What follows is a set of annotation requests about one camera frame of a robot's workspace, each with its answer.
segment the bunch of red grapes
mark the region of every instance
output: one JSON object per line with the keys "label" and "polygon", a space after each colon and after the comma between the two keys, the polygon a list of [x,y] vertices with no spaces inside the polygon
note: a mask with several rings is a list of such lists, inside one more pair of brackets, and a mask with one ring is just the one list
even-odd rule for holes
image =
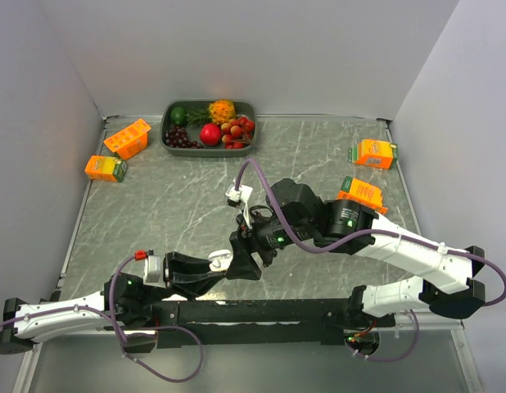
{"label": "bunch of red grapes", "polygon": [[184,127],[175,125],[170,131],[164,134],[164,143],[169,147],[180,147],[182,149],[203,149],[197,141],[190,141]]}

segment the gray marble surface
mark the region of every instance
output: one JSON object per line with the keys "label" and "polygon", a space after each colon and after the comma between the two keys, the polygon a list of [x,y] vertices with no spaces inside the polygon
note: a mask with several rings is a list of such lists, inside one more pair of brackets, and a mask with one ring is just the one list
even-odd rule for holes
{"label": "gray marble surface", "polygon": [[[113,119],[107,135],[136,119]],[[200,159],[169,155],[160,144],[160,121],[149,120],[149,144],[128,161],[122,183],[93,182],[71,253],[61,299],[99,290],[116,265],[137,249],[156,255],[179,251],[206,258],[230,248],[237,211],[224,204],[243,158]],[[364,138],[387,139],[386,125],[371,120],[311,121],[267,119],[252,155],[270,183],[289,177],[307,183],[323,199],[336,197],[346,175],[383,190],[387,217],[415,231],[412,211],[397,169],[382,170],[347,162],[348,149]],[[103,155],[110,153],[104,147]],[[264,202],[252,169],[244,184]],[[128,272],[142,273],[133,263]],[[311,255],[296,246],[278,253],[260,281],[224,281],[206,299],[300,299],[347,297],[360,284],[380,285],[409,275],[382,262],[340,254]]]}

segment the orange box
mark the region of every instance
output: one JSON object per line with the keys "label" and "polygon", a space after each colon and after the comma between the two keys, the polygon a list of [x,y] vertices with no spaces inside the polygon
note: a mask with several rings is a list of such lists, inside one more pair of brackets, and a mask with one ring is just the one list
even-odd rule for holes
{"label": "orange box", "polygon": [[147,131],[151,126],[138,119],[129,127],[119,131],[104,141],[106,147],[116,156],[128,160],[147,146]]}
{"label": "orange box", "polygon": [[381,215],[387,213],[387,207],[382,207],[382,190],[351,176],[344,178],[337,199],[351,199],[376,210]]}
{"label": "orange box", "polygon": [[373,168],[392,168],[397,161],[398,147],[394,143],[364,139],[348,152],[348,161]]}
{"label": "orange box", "polygon": [[85,173],[93,180],[121,182],[124,180],[128,165],[116,157],[92,156],[86,165]]}

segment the plastic container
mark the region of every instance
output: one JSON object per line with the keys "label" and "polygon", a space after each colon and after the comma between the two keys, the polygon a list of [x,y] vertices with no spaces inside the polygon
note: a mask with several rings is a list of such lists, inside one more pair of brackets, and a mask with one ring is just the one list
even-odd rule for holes
{"label": "plastic container", "polygon": [[[164,112],[164,117],[162,118],[162,124],[160,125],[160,143],[162,143],[162,146],[165,150],[167,150],[170,154],[173,156],[184,156],[184,157],[243,157],[247,156],[248,153],[250,153],[253,150],[253,146],[257,142],[259,138],[259,130],[256,129],[255,133],[253,134],[253,141],[250,145],[243,147],[242,149],[224,149],[224,144],[220,143],[218,146],[211,147],[206,146],[204,143],[202,145],[204,146],[203,149],[182,149],[178,147],[169,147],[166,146],[164,143],[164,133],[167,132],[171,128],[171,121],[170,121],[170,114],[171,111],[177,107],[177,106],[183,106],[187,110],[190,109],[204,109],[209,106],[212,102],[215,102],[217,100],[182,100],[182,101],[175,101],[169,104],[169,106],[166,108]],[[256,122],[256,113],[255,108],[244,101],[233,101],[233,105],[235,106],[235,112],[237,112],[237,117],[245,116],[249,120]],[[189,125],[186,126],[186,132],[187,136],[189,137],[190,141],[198,141],[201,142],[199,136],[202,130],[203,124],[197,124],[197,125]]]}
{"label": "plastic container", "polygon": [[147,131],[151,126],[143,119],[138,119],[129,127],[119,131],[104,141],[106,147],[115,155],[127,160],[147,146]]}

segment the white wall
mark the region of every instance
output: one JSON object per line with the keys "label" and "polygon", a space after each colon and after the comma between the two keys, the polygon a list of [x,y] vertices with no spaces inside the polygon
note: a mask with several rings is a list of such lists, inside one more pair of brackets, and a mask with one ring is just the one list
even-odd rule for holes
{"label": "white wall", "polygon": [[103,115],[179,98],[392,119],[458,0],[39,0]]}
{"label": "white wall", "polygon": [[[55,287],[102,119],[35,1],[0,0],[0,321],[3,301]],[[21,355],[0,355],[0,393]]]}
{"label": "white wall", "polygon": [[[506,0],[461,0],[392,133],[424,234],[482,246],[506,273]],[[487,391],[506,392],[506,301],[466,327]]]}

